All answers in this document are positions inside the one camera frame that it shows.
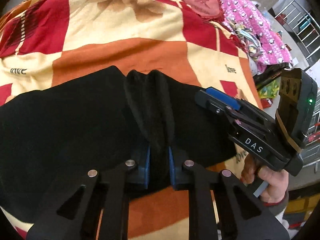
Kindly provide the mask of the right human hand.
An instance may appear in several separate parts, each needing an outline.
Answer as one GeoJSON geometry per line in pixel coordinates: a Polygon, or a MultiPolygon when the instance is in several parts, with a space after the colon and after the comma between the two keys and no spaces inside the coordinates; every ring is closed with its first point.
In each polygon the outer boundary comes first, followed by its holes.
{"type": "Polygon", "coordinates": [[[263,202],[276,204],[285,198],[289,185],[289,173],[286,170],[276,172],[267,166],[260,166],[248,154],[241,172],[241,180],[246,184],[251,184],[256,177],[268,182],[268,187],[260,195],[263,202]]]}

